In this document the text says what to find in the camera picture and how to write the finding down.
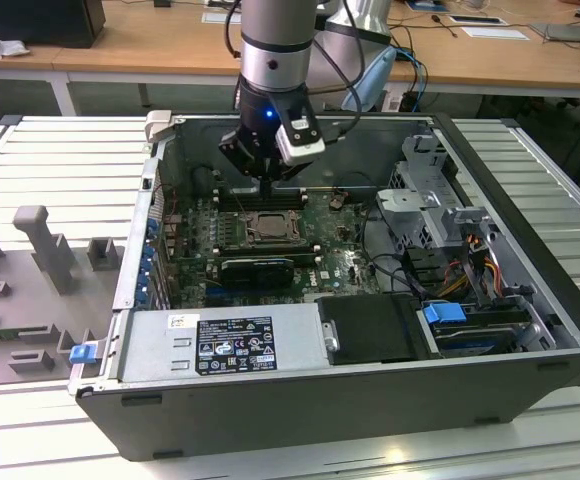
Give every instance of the yellow wire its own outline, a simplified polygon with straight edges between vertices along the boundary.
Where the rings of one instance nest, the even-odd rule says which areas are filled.
[[[444,297],[452,292],[454,292],[455,290],[457,290],[459,287],[461,287],[461,285],[463,283],[465,283],[467,281],[468,277],[466,277],[465,275],[463,275],[459,280],[457,280],[455,283],[453,283],[452,285],[450,285],[448,288],[446,288],[443,292],[439,293],[437,296],[438,297]]]

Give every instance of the blue latch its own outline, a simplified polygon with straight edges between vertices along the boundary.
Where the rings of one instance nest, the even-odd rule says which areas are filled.
[[[466,314],[458,303],[431,303],[423,309],[428,323],[467,322]]]
[[[134,292],[134,299],[137,306],[143,306],[148,303],[148,289],[140,288]]]
[[[143,247],[143,252],[142,252],[142,256],[145,258],[152,258],[154,257],[156,250],[151,247],[150,245],[145,245]]]
[[[97,363],[95,355],[97,354],[96,345],[75,345],[70,350],[70,363],[77,365],[79,363]]]
[[[145,272],[152,270],[152,261],[149,258],[143,257],[139,261],[139,268]]]
[[[139,285],[139,287],[147,287],[149,281],[150,278],[145,272],[139,272],[139,276],[137,277],[137,285]]]

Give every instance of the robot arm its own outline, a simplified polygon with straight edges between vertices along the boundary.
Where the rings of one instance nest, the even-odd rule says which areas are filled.
[[[318,0],[239,3],[241,118],[238,128],[224,136],[220,149],[242,174],[259,179],[265,197],[273,181],[299,173],[344,133],[322,132],[311,98],[354,110],[367,110],[376,100],[394,56],[383,69],[385,78],[379,75],[377,82],[376,70],[371,75],[373,89],[366,88],[360,105],[339,74],[357,80],[359,90],[368,77],[366,66],[376,63],[378,54],[392,51],[386,26],[390,0],[345,0],[316,37]],[[312,48],[314,42],[319,48]],[[311,96],[316,93],[322,97]]]

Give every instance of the wooden desk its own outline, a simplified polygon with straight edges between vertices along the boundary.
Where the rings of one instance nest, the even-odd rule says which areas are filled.
[[[492,0],[491,4],[500,5],[510,12],[533,16],[514,16],[494,7],[487,9],[490,16],[501,17],[509,24],[570,23],[578,20],[573,16],[574,11],[554,14],[577,8],[558,0]],[[456,5],[450,6],[457,13],[469,14]],[[419,15],[405,5],[400,5],[392,9],[390,18],[408,19]],[[448,19],[444,23],[456,25]],[[430,19],[430,15],[406,20],[403,24],[438,26]],[[539,34],[530,27],[515,27],[515,29],[530,40],[471,38],[461,28],[453,28],[458,35],[458,38],[453,38],[444,28],[431,30],[413,28],[411,33],[417,58],[428,68],[431,84],[429,89],[443,91],[443,85],[446,84],[469,86],[464,93],[470,91],[479,93],[472,90],[473,86],[580,90],[580,50],[558,42],[544,43]],[[394,33],[401,45],[408,45],[405,29],[395,29]],[[410,79],[411,74],[410,65],[396,65],[391,80]]]
[[[454,3],[453,10],[467,13]],[[570,6],[558,0],[492,0],[487,9],[509,23],[575,20]],[[498,9],[525,16],[515,16]],[[32,55],[0,61],[0,78],[48,81],[61,112],[74,115],[70,82],[120,82],[233,85],[239,63],[223,44],[223,25],[201,22],[202,6],[174,4],[155,9],[151,2],[105,1],[106,26],[90,49],[32,47]],[[395,3],[391,23],[438,26],[429,14]],[[232,36],[240,44],[238,26]],[[529,41],[470,38],[455,28],[411,29],[417,57],[429,71],[427,91],[453,93],[580,97],[580,50],[544,43],[528,27],[518,27]],[[403,28],[394,30],[408,45]],[[388,90],[400,95],[412,81],[412,66],[395,64]]]
[[[89,49],[64,48],[53,60],[55,70],[239,74],[240,64],[223,43],[223,24],[202,23],[203,6],[174,4],[154,8],[151,2],[126,5],[103,2],[106,25]],[[233,42],[240,45],[238,25]]]

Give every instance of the workbench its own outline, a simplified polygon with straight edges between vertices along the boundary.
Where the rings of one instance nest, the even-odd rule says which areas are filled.
[[[453,12],[469,14],[448,2]],[[202,5],[104,1],[106,24],[90,49],[32,46],[31,54],[0,61],[0,79],[48,82],[63,115],[75,115],[73,82],[234,85],[239,63],[226,51],[221,23],[202,23]],[[493,0],[486,9],[510,24],[576,19],[572,5],[557,0]],[[395,3],[390,24],[438,27],[429,14]],[[232,38],[239,41],[239,28]],[[580,49],[544,43],[529,27],[518,27],[529,41],[471,38],[456,28],[411,30],[417,57],[429,71],[428,92],[580,98]],[[405,29],[394,30],[408,46]],[[413,79],[408,63],[395,64],[387,90],[398,96]],[[145,103],[145,89],[142,89]]]
[[[105,222],[102,215],[132,205],[124,196],[135,194],[139,158],[149,156],[139,140],[143,120],[24,117],[16,126],[0,126],[0,210],[16,207],[16,195],[30,201],[45,195],[55,217],[67,214],[66,205],[82,205],[88,218],[98,215],[98,223],[77,223],[79,229],[67,231],[69,224],[58,218],[59,223],[49,224],[51,232],[64,231],[73,247],[91,235],[124,245],[128,217]],[[520,128],[498,120],[456,124],[580,287],[580,190]],[[28,171],[25,182],[8,181],[8,172],[21,177],[22,169]],[[89,178],[92,169],[96,179]],[[73,182],[70,197],[47,193],[64,189],[68,180]],[[467,180],[460,175],[458,181],[478,204]],[[26,248],[25,239],[15,234],[9,223],[0,225],[0,245],[8,251]],[[253,428],[275,428],[254,418]],[[0,386],[0,479],[81,478],[85,472],[100,478],[181,480],[580,479],[580,387],[551,393],[510,424],[131,463],[75,404],[65,380]]]

